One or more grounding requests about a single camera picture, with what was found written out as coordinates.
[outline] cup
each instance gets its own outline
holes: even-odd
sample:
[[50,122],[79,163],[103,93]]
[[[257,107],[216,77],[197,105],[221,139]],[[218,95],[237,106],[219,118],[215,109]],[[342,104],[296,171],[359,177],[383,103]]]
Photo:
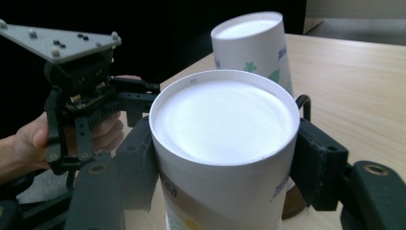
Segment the cup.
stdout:
[[212,70],[165,88],[149,111],[168,229],[282,229],[300,115],[281,86]]
[[236,69],[280,84],[293,97],[283,17],[279,12],[245,14],[211,32],[216,69]]

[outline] brown coaster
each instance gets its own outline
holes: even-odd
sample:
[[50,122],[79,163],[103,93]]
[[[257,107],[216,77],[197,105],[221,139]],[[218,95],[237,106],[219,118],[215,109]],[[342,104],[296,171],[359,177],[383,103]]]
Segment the brown coaster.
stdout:
[[282,219],[290,219],[298,215],[305,208],[305,200],[299,191],[298,186],[294,186],[286,193],[283,205]]

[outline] white paper cup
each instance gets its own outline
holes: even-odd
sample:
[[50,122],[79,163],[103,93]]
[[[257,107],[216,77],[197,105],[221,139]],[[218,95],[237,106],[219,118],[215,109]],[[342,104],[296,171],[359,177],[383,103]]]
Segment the white paper cup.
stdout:
[[149,112],[169,229],[281,229],[299,108],[238,70],[187,76]]
[[261,75],[293,97],[284,36],[279,12],[254,12],[227,20],[211,33],[215,66]]

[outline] wooden table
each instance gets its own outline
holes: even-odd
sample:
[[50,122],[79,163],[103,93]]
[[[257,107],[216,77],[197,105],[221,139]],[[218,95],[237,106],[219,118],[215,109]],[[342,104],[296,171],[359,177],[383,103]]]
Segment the wooden table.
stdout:
[[[350,151],[349,163],[386,165],[406,180],[406,47],[286,35],[295,98],[309,95],[311,122]],[[215,69],[214,56],[164,81]],[[335,212],[313,208],[282,222],[284,230],[342,229]],[[165,203],[158,182],[152,207],[126,211],[127,229],[165,230]]]

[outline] forearm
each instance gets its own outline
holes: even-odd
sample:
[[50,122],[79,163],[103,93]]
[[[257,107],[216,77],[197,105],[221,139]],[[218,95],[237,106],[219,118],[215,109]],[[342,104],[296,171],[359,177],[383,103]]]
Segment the forearm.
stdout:
[[13,145],[14,137],[0,140],[0,184],[39,169],[38,166],[19,159]]

